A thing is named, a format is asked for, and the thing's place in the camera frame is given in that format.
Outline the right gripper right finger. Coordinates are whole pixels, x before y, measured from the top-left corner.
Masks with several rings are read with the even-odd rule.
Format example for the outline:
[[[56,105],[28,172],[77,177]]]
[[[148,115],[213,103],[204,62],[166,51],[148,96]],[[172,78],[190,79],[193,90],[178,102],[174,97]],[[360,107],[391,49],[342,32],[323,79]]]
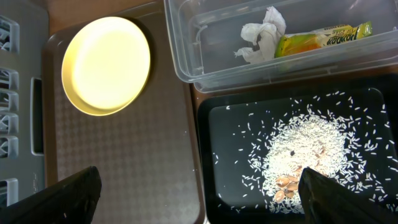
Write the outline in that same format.
[[[306,223],[397,223],[397,215],[361,198],[309,167],[301,174],[298,192]]]

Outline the yellow plate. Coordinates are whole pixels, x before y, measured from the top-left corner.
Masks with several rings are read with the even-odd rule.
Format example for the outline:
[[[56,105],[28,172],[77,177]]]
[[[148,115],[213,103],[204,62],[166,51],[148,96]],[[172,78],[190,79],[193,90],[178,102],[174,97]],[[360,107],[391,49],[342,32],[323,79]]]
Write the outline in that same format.
[[[143,91],[151,52],[143,31],[122,17],[104,17],[72,38],[62,62],[62,85],[83,113],[107,116],[123,110]]]

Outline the white tissue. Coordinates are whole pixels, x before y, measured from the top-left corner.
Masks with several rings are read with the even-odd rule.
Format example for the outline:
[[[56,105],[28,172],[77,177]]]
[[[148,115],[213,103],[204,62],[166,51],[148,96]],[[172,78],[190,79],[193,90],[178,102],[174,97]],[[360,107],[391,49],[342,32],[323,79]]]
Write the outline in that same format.
[[[241,38],[258,46],[259,49],[243,47],[234,52],[234,56],[242,56],[250,64],[273,60],[285,30],[286,23],[282,14],[274,6],[268,7],[262,24],[248,23],[241,29]]]

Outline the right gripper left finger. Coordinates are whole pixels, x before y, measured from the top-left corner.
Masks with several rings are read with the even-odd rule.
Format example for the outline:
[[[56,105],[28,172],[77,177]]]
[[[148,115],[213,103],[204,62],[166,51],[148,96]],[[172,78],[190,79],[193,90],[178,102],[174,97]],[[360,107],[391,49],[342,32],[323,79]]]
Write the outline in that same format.
[[[87,167],[1,210],[1,223],[91,223],[101,195],[101,177]]]

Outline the yellow green snack wrapper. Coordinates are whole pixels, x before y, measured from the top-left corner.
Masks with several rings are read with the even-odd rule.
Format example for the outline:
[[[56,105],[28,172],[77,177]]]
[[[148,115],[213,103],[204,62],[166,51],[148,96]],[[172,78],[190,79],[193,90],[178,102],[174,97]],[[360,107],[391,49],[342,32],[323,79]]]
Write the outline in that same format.
[[[298,34],[285,34],[281,37],[275,51],[275,57],[285,57],[315,49],[338,45],[345,42],[372,36],[371,21],[356,27],[341,24]]]

